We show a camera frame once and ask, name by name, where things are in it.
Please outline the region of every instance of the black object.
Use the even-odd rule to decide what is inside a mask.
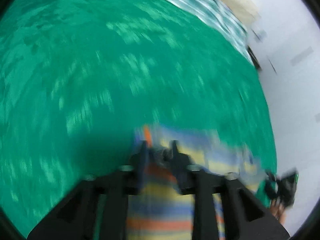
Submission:
[[[259,62],[258,62],[258,59],[256,58],[256,56],[254,55],[252,49],[251,49],[249,46],[248,46],[248,48],[247,48],[247,51],[248,51],[248,53],[249,53],[249,55],[250,55],[250,58],[251,58],[251,60],[252,60],[252,62],[253,62],[253,64],[254,64],[255,69],[256,69],[257,71],[261,71],[261,66],[260,66],[260,64],[259,64]]]
[[[288,232],[258,199],[238,180],[207,173],[192,164],[188,155],[178,152],[172,142],[166,165],[176,177],[183,195],[195,195],[193,240],[218,240],[213,193],[220,193],[225,220],[226,240],[287,240]],[[140,150],[114,173],[82,181],[30,232],[28,240],[92,239],[96,223],[101,223],[99,239],[126,239],[128,195],[139,194],[143,171],[157,151],[143,142]],[[101,221],[97,203],[106,194]]]
[[[0,208],[0,239],[1,240],[24,240],[15,226],[7,218],[3,210]]]
[[[307,220],[290,240],[315,240],[320,239],[320,199],[313,208]]]
[[[282,178],[275,176],[271,171],[266,171],[266,173],[268,179],[265,183],[265,192],[270,200],[276,200],[284,208],[292,206],[297,190],[298,172],[294,170]],[[273,188],[272,183],[277,184],[277,190]]]

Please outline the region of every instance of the blue stripe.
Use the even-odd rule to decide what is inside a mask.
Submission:
[[[128,216],[136,215],[142,217],[159,218],[183,218],[191,219],[193,216],[193,205],[188,203],[177,203],[169,201],[156,201],[150,197],[146,198],[131,197],[129,199]]]

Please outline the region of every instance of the black plastic mount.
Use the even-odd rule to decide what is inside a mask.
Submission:
[[[291,207],[297,191],[298,171],[293,170],[282,178],[272,174],[271,171],[266,171],[266,174],[268,179],[265,181],[264,190],[268,198],[279,201],[285,208]],[[277,184],[277,190],[273,188],[273,183]]]
[[[129,165],[114,173],[81,181],[30,232],[28,240],[90,240],[96,223],[99,239],[126,239],[128,195],[139,194],[143,171],[153,159],[153,149],[141,144]],[[289,234],[258,199],[238,179],[207,173],[179,153],[172,142],[172,155],[167,166],[176,177],[183,195],[195,196],[193,240],[218,240],[218,226],[212,194],[220,193],[224,211],[226,240],[287,240]],[[100,221],[97,220],[99,195],[106,200]]]

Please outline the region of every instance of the green tablecloth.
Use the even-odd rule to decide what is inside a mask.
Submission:
[[[123,163],[145,123],[217,130],[276,169],[255,69],[165,0],[16,0],[0,58],[0,205],[24,236],[84,174]]]

